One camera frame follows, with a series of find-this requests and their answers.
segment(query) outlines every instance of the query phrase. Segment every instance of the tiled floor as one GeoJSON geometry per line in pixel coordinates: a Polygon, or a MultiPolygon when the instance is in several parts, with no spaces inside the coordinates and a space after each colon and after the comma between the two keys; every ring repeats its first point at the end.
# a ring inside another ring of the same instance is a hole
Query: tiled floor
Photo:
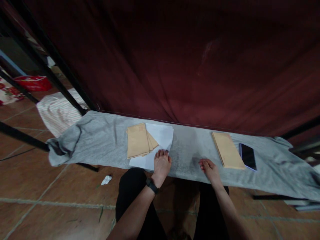
{"type": "MultiPolygon", "coordinates": [[[[41,99],[46,94],[34,95],[41,99]]],[[[0,107],[0,120],[42,141],[52,137],[28,99],[0,107]]],[[[32,148],[0,137],[0,159],[32,148]]],[[[106,239],[115,224],[118,184],[125,171],[51,167],[48,154],[38,149],[1,161],[0,240],[106,239]],[[106,175],[113,179],[100,186],[106,175]]],[[[254,239],[320,239],[320,212],[299,213],[283,201],[254,201],[252,194],[254,190],[230,187],[230,197],[254,239]]],[[[196,183],[167,178],[154,205],[166,232],[180,226],[193,237],[199,209],[196,183]]]]}

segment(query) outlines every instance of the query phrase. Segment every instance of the hand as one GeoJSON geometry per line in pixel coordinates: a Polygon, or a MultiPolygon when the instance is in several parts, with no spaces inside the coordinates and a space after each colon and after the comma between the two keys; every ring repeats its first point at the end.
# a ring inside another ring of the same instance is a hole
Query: hand
{"type": "Polygon", "coordinates": [[[168,156],[167,150],[159,150],[154,156],[154,173],[152,180],[157,188],[160,188],[170,172],[171,168],[171,157],[168,156]]]}
{"type": "Polygon", "coordinates": [[[201,170],[207,175],[213,188],[223,187],[218,167],[210,159],[201,159],[199,162],[201,170]]]}

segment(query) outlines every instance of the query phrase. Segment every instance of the black metal pole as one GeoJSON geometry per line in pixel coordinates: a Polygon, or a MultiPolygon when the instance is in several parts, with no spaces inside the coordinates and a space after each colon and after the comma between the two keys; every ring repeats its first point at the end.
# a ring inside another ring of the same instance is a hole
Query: black metal pole
{"type": "Polygon", "coordinates": [[[4,80],[6,80],[8,83],[10,83],[12,86],[14,86],[16,89],[18,89],[23,95],[25,95],[29,100],[37,104],[39,101],[31,95],[27,90],[25,90],[23,87],[21,87],[18,83],[16,83],[11,77],[9,77],[7,74],[5,74],[3,71],[0,70],[0,77],[2,77],[4,80]]]}
{"type": "Polygon", "coordinates": [[[76,89],[76,91],[82,97],[82,99],[87,104],[87,106],[91,110],[95,110],[96,109],[95,105],[93,104],[91,99],[87,96],[85,91],[82,89],[82,87],[80,86],[74,73],[71,71],[69,66],[66,64],[64,59],[61,57],[61,55],[59,54],[58,50],[53,45],[53,43],[51,42],[49,37],[46,35],[46,33],[42,30],[40,25],[34,19],[31,11],[26,6],[24,1],[22,1],[22,0],[9,0],[8,2],[16,9],[16,11],[19,13],[19,15],[26,21],[29,28],[32,30],[32,32],[37,37],[37,40],[40,41],[40,43],[45,48],[47,53],[49,53],[50,57],[54,60],[56,65],[61,69],[63,74],[67,77],[69,82],[76,89]]]}
{"type": "Polygon", "coordinates": [[[294,198],[284,195],[253,195],[253,200],[308,200],[306,198],[294,198]]]}
{"type": "Polygon", "coordinates": [[[78,165],[82,166],[82,167],[85,167],[85,168],[88,168],[94,172],[99,172],[99,168],[96,168],[94,166],[91,166],[90,164],[86,164],[86,163],[77,163],[78,165]]]}
{"type": "Polygon", "coordinates": [[[284,139],[289,139],[289,138],[292,138],[296,135],[299,135],[300,133],[303,133],[311,128],[314,128],[316,126],[319,126],[320,125],[320,116],[310,120],[309,122],[306,122],[302,125],[300,125],[299,127],[283,134],[281,137],[284,138],[284,139]]]}
{"type": "Polygon", "coordinates": [[[83,116],[86,110],[68,92],[64,85],[54,75],[51,69],[44,63],[39,54],[32,48],[26,38],[15,28],[7,15],[0,11],[0,26],[15,40],[22,50],[31,58],[32,61],[46,74],[50,82],[63,94],[63,96],[80,112],[83,116]]]}
{"type": "Polygon", "coordinates": [[[4,133],[10,137],[13,137],[15,139],[18,139],[22,142],[25,142],[27,144],[30,144],[36,148],[40,148],[43,151],[49,152],[49,148],[46,143],[41,142],[38,139],[29,136],[28,134],[20,132],[19,130],[15,129],[15,128],[13,128],[3,122],[0,122],[0,132],[4,133]]]}

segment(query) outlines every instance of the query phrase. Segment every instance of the black smartphone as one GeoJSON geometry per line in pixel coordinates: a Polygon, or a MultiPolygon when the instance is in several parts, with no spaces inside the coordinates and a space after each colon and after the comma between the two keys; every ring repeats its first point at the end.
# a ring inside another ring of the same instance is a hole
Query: black smartphone
{"type": "Polygon", "coordinates": [[[240,156],[244,165],[253,171],[257,171],[256,160],[254,158],[254,152],[251,147],[240,143],[240,156]]]}

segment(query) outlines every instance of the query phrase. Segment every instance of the black wristband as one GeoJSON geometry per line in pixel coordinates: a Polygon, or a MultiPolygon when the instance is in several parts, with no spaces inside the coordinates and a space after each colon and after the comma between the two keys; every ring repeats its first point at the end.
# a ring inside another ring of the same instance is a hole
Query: black wristband
{"type": "Polygon", "coordinates": [[[154,185],[153,181],[151,178],[147,178],[146,180],[146,184],[149,188],[152,189],[152,191],[154,191],[154,194],[157,194],[159,189],[156,187],[156,185],[154,185]]]}

